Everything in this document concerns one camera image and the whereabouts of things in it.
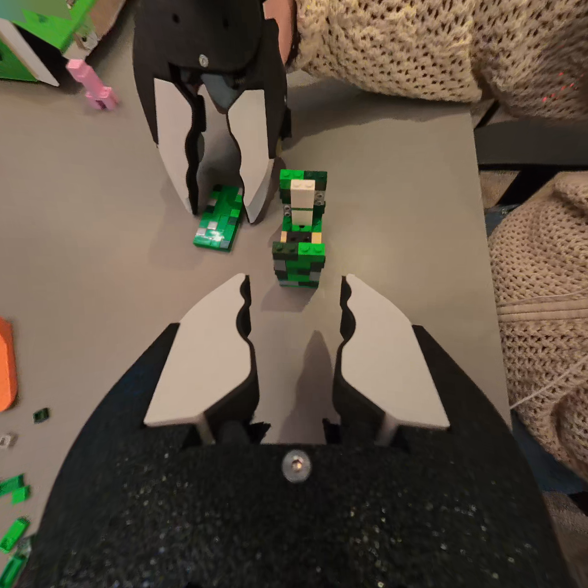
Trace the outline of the scattered loose lego pieces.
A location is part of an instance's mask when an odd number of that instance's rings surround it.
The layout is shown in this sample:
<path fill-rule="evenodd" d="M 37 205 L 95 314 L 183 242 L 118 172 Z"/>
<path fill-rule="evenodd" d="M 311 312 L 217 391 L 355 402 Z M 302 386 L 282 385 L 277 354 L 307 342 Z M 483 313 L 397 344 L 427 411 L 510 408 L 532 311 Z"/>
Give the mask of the scattered loose lego pieces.
<path fill-rule="evenodd" d="M 18 474 L 1 480 L 1 499 L 7 497 L 10 507 L 17 507 L 31 496 L 31 486 L 25 481 L 25 474 Z M 8 560 L 1 571 L 1 587 L 15 587 L 17 580 L 28 562 L 31 539 L 25 537 L 30 520 L 22 514 L 14 516 L 10 524 L 1 527 L 1 555 Z"/>

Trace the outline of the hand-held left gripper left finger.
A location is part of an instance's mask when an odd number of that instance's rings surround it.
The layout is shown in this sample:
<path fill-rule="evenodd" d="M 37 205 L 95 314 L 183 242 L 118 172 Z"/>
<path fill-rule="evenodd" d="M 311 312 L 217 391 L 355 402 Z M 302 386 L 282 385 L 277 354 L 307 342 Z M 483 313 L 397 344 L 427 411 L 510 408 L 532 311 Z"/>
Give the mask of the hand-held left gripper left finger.
<path fill-rule="evenodd" d="M 251 284 L 236 274 L 180 320 L 143 418 L 146 427 L 189 424 L 214 443 L 226 422 L 252 423 L 260 400 L 251 334 Z"/>

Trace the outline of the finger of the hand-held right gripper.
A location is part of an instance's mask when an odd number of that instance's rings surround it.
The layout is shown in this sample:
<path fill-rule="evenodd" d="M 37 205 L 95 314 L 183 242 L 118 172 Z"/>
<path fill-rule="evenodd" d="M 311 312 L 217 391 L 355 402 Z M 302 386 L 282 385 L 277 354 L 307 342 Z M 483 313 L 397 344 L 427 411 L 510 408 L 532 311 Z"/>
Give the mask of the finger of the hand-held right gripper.
<path fill-rule="evenodd" d="M 239 176 L 247 220 L 255 224 L 268 199 L 275 165 L 268 151 L 264 91 L 243 92 L 228 110 L 228 125 L 240 154 Z"/>
<path fill-rule="evenodd" d="M 153 84 L 159 155 L 181 202 L 196 215 L 198 143 L 205 131 L 205 103 L 191 87 L 158 78 Z"/>

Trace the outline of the orange plastic piece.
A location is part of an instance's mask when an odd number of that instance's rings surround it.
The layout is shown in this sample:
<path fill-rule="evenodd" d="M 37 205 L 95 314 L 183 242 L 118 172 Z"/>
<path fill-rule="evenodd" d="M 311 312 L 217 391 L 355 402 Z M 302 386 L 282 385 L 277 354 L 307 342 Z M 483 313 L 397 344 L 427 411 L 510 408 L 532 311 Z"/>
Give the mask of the orange plastic piece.
<path fill-rule="evenodd" d="M 11 408 L 18 394 L 18 376 L 13 329 L 1 318 L 1 412 Z"/>

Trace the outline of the person's right forearm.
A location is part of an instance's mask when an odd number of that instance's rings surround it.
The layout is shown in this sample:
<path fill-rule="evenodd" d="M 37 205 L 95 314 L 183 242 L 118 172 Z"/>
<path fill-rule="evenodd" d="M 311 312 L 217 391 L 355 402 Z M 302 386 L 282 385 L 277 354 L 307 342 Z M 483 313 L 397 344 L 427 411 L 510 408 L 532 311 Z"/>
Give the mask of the person's right forearm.
<path fill-rule="evenodd" d="M 587 1 L 294 1 L 292 67 L 365 91 L 587 120 Z"/>

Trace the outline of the pink lego pig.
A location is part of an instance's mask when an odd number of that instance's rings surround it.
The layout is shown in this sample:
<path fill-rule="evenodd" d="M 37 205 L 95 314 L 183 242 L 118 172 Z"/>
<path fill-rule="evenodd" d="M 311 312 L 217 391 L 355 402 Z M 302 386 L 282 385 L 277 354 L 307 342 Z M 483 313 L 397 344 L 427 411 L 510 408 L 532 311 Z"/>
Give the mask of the pink lego pig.
<path fill-rule="evenodd" d="M 112 87 L 105 85 L 92 66 L 82 59 L 70 59 L 66 65 L 70 75 L 85 89 L 85 97 L 96 110 L 113 111 L 118 105 L 118 97 Z"/>

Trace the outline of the black chair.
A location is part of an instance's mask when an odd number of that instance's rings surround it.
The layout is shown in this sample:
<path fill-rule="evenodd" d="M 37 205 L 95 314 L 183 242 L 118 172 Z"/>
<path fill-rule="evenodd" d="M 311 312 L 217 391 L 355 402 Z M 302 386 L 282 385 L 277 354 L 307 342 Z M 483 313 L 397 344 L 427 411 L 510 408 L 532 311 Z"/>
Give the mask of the black chair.
<path fill-rule="evenodd" d="M 474 128 L 479 171 L 514 174 L 491 207 L 520 205 L 559 173 L 587 172 L 587 121 L 493 122 L 498 111 L 493 102 Z"/>

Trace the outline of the hollow green lego build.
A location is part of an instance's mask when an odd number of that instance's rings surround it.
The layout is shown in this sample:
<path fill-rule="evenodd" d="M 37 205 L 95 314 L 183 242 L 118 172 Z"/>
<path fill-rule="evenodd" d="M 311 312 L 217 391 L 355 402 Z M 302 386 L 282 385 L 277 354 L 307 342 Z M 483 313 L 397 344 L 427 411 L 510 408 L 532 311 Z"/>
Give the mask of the hollow green lego build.
<path fill-rule="evenodd" d="M 272 244 L 273 270 L 282 287 L 316 289 L 325 267 L 323 216 L 326 171 L 282 169 L 282 228 Z"/>

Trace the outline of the green lego set box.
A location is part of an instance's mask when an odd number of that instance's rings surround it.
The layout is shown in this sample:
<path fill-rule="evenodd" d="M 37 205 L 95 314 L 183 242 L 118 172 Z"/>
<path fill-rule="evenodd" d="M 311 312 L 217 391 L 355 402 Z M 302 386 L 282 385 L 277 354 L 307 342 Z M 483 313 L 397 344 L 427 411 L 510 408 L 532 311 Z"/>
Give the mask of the green lego set box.
<path fill-rule="evenodd" d="M 89 51 L 98 42 L 91 11 L 96 1 L 1 1 L 1 80 L 58 87 L 42 56 Z"/>

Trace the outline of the person's right hand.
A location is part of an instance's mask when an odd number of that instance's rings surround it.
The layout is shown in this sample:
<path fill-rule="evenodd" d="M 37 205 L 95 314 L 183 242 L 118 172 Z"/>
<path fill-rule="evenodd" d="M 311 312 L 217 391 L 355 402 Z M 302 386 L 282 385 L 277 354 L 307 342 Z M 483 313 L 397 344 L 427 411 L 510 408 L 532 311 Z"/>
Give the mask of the person's right hand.
<path fill-rule="evenodd" d="M 284 65 L 288 62 L 296 31 L 296 1 L 264 1 L 263 14 L 275 20 L 278 27 L 279 52 Z"/>

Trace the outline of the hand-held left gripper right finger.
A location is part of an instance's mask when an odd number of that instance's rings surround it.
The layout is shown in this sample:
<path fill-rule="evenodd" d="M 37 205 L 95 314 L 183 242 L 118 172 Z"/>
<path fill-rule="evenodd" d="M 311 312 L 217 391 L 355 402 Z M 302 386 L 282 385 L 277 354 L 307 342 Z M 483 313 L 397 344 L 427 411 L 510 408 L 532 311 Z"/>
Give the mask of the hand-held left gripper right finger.
<path fill-rule="evenodd" d="M 332 401 L 343 446 L 390 446 L 400 428 L 450 431 L 408 317 L 354 274 L 341 279 Z"/>

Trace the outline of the green lego panel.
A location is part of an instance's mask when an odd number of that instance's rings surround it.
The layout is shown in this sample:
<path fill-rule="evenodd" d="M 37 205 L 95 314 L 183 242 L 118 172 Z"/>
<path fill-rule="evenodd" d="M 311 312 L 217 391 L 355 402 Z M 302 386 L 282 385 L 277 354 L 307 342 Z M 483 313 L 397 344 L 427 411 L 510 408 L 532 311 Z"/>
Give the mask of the green lego panel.
<path fill-rule="evenodd" d="M 196 247 L 230 252 L 243 212 L 243 189 L 215 185 L 196 231 Z"/>

